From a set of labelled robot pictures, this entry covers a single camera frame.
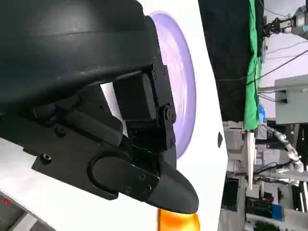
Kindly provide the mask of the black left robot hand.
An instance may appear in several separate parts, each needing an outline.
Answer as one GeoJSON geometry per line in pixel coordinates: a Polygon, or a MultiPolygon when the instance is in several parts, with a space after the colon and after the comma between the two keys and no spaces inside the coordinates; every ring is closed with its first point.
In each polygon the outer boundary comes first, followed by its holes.
{"type": "Polygon", "coordinates": [[[177,115],[157,30],[136,0],[0,3],[0,136],[32,168],[102,197],[182,214],[177,115]]]}

